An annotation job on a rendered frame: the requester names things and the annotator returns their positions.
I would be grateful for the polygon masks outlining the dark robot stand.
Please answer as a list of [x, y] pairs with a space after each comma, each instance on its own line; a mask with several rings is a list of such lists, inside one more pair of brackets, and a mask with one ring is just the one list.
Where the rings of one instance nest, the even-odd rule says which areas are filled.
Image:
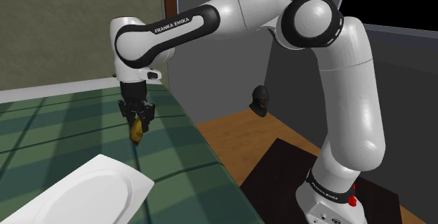
[[[296, 189], [316, 159], [279, 138], [273, 142], [241, 184], [265, 224], [308, 224], [296, 201]], [[402, 224], [397, 194], [361, 177], [355, 187], [368, 224]]]

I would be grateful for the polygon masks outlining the yellow brown banana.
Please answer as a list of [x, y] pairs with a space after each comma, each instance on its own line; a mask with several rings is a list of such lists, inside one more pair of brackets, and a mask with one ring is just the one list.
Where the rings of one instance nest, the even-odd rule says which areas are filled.
[[142, 135], [142, 122], [140, 118], [137, 118], [130, 127], [129, 138], [134, 145], [139, 145]]

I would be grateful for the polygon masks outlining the green plaid bed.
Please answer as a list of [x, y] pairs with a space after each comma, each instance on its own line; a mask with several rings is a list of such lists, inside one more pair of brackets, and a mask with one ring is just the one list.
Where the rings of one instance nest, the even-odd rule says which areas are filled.
[[118, 88], [6, 101], [0, 93], [0, 221], [98, 154], [154, 181], [129, 224], [264, 224], [170, 91], [147, 87], [155, 117], [128, 137]]

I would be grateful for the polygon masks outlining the white rectangular plate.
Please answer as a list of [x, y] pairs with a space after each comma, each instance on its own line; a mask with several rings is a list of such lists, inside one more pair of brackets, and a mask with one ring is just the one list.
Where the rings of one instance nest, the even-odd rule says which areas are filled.
[[153, 186], [138, 170], [99, 154], [0, 224], [128, 224]]

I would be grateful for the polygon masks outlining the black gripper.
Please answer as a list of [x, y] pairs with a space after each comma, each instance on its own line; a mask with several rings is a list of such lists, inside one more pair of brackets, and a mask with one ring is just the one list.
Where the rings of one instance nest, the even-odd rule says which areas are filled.
[[118, 101], [118, 106], [122, 116], [126, 118], [128, 125], [132, 126], [135, 121], [135, 113], [131, 110], [138, 110], [142, 132], [148, 132], [150, 122], [155, 116], [155, 104], [146, 103], [146, 81], [134, 83], [120, 82], [120, 88], [123, 100]]

